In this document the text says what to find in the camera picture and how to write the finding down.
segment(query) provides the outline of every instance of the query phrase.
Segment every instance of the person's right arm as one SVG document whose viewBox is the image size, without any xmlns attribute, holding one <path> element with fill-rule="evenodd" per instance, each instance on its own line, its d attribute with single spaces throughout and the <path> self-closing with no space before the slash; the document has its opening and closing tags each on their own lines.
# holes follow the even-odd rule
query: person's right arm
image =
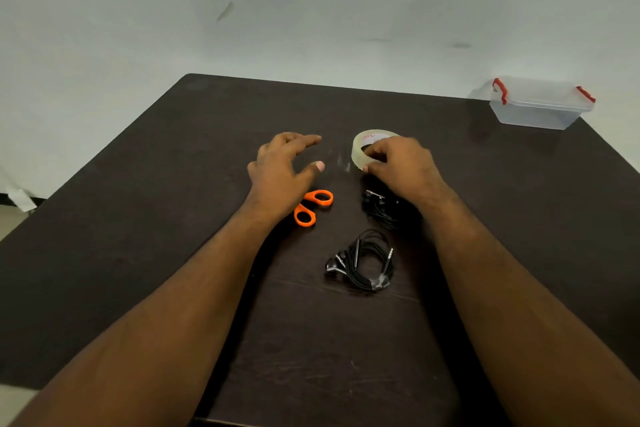
<svg viewBox="0 0 640 427">
<path fill-rule="evenodd" d="M 411 201 L 432 229 L 458 313 L 511 421 L 640 425 L 640 382 L 493 237 L 442 180 L 417 140 L 390 137 L 365 168 Z"/>
</svg>

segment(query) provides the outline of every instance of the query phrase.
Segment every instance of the finger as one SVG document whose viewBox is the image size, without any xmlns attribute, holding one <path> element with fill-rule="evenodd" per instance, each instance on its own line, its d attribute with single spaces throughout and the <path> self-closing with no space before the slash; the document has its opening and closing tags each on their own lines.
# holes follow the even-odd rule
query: finger
<svg viewBox="0 0 640 427">
<path fill-rule="evenodd" d="M 311 185 L 313 184 L 316 176 L 322 171 L 324 171 L 324 162 L 318 160 L 317 162 L 312 162 L 307 167 L 302 169 L 302 172 L 300 172 L 300 174 L 296 176 L 296 179 L 300 180 L 300 182 L 302 183 L 301 185 L 305 189 L 305 192 L 307 192 L 309 187 L 311 187 Z"/>
<path fill-rule="evenodd" d="M 319 144 L 320 140 L 322 140 L 320 135 L 300 135 L 297 139 L 293 139 L 291 142 L 288 142 L 284 148 L 286 149 L 287 154 L 291 158 L 294 158 L 307 147 Z"/>
<path fill-rule="evenodd" d="M 282 133 L 279 133 L 273 139 L 271 139 L 270 144 L 272 144 L 274 147 L 282 147 L 287 142 L 291 142 L 292 140 L 299 137 L 302 137 L 302 134 L 296 131 L 283 131 Z"/>
<path fill-rule="evenodd" d="M 258 164 L 253 161 L 253 162 L 249 162 L 249 164 L 247 164 L 246 166 L 246 170 L 247 172 L 249 172 L 249 177 L 253 180 L 253 173 L 255 172 L 256 167 L 258 166 Z"/>
<path fill-rule="evenodd" d="M 395 137 L 386 137 L 385 139 L 377 140 L 373 142 L 369 147 L 364 149 L 364 154 L 369 157 L 373 157 L 376 154 L 387 155 L 389 152 L 390 144 L 393 144 L 393 139 Z"/>
<path fill-rule="evenodd" d="M 367 174 L 372 174 L 381 181 L 384 181 L 384 176 L 387 171 L 387 164 L 384 162 L 370 162 L 365 165 L 362 170 Z"/>
<path fill-rule="evenodd" d="M 258 159 L 262 158 L 269 150 L 269 144 L 263 144 L 258 149 Z"/>
</svg>

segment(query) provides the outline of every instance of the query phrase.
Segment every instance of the scissors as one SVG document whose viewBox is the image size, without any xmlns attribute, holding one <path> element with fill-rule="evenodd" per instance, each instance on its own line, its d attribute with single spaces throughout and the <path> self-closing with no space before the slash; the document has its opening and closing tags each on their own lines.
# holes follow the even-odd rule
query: scissors
<svg viewBox="0 0 640 427">
<path fill-rule="evenodd" d="M 308 192 L 302 199 L 321 206 L 330 206 L 333 203 L 333 195 L 326 189 Z M 293 212 L 293 218 L 301 227 L 310 227 L 316 222 L 316 213 L 308 210 L 300 203 Z"/>
</svg>

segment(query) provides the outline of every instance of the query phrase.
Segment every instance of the transparent tape roll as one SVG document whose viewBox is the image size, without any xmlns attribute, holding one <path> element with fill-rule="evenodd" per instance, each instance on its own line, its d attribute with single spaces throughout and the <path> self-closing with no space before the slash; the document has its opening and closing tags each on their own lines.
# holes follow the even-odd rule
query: transparent tape roll
<svg viewBox="0 0 640 427">
<path fill-rule="evenodd" d="M 353 148 L 351 148 L 351 160 L 357 168 L 362 171 L 362 168 L 371 164 L 372 162 L 378 162 L 376 159 L 365 155 L 362 148 L 365 145 L 371 145 L 378 140 L 386 139 L 387 137 L 397 137 L 398 134 L 388 130 L 365 130 L 356 135 L 353 140 Z"/>
</svg>

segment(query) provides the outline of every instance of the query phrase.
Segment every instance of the clear plastic storage box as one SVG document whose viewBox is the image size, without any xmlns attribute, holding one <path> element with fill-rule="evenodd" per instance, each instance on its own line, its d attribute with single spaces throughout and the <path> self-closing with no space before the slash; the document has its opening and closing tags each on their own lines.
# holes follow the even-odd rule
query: clear plastic storage box
<svg viewBox="0 0 640 427">
<path fill-rule="evenodd" d="M 564 130 L 596 99 L 571 83 L 500 76 L 493 81 L 491 108 L 502 123 Z"/>
</svg>

